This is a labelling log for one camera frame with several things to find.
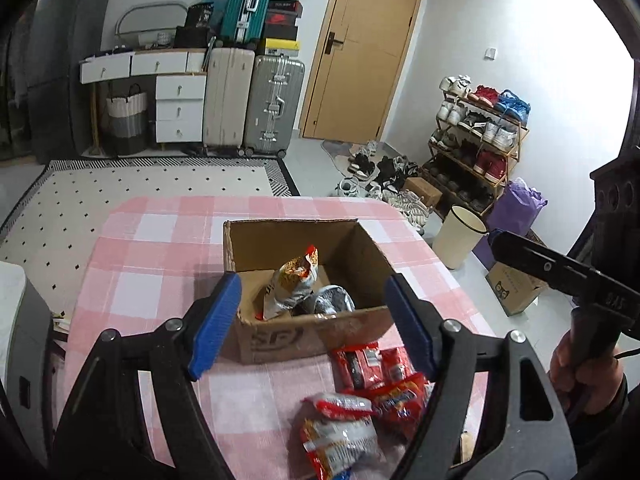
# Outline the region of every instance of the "beige suitcase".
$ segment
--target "beige suitcase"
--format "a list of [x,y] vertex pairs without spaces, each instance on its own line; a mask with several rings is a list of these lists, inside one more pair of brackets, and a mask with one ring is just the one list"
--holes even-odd
[[202,123],[206,147],[237,149],[242,145],[254,57],[251,50],[242,48],[211,51]]

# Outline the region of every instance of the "small cardboard box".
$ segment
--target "small cardboard box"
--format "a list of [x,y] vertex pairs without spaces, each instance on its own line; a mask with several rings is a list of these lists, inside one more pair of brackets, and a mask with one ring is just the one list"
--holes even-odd
[[[544,243],[533,231],[525,238],[542,246]],[[520,314],[535,300],[548,285],[524,272],[496,262],[486,276],[495,297],[498,298],[507,316]]]
[[[341,285],[356,311],[332,316],[285,312],[268,321],[256,319],[273,271],[304,254],[309,245],[318,249],[314,290]],[[238,273],[242,282],[235,327],[244,364],[311,357],[376,341],[393,325],[384,300],[393,269],[356,220],[225,222],[223,251],[225,270]]]
[[436,189],[419,176],[412,176],[411,178],[408,178],[402,189],[413,191],[420,197],[422,203],[427,207],[436,207],[442,197],[442,192],[440,190]]

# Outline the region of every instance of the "patterned rug border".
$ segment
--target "patterned rug border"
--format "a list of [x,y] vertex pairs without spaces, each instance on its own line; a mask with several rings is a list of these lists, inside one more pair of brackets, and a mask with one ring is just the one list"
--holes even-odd
[[40,176],[18,200],[14,209],[0,227],[0,242],[20,217],[40,187],[57,171],[86,170],[99,168],[142,168],[149,166],[242,166],[245,168],[263,167],[269,178],[274,196],[300,196],[296,184],[281,159],[276,158],[219,158],[197,156],[144,156],[131,158],[86,158],[79,160],[52,160],[42,170]]

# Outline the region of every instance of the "wooden desk leg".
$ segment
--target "wooden desk leg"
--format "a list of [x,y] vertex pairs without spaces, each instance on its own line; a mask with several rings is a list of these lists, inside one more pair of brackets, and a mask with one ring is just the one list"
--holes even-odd
[[91,83],[91,135],[94,145],[89,149],[89,155],[100,155],[100,139],[98,137],[98,92],[95,83]]

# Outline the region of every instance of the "beige trash can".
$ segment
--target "beige trash can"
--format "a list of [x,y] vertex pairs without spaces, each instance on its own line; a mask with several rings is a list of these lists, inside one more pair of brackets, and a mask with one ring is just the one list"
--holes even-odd
[[455,205],[445,218],[432,249],[447,268],[457,269],[487,234],[486,225],[476,213]]

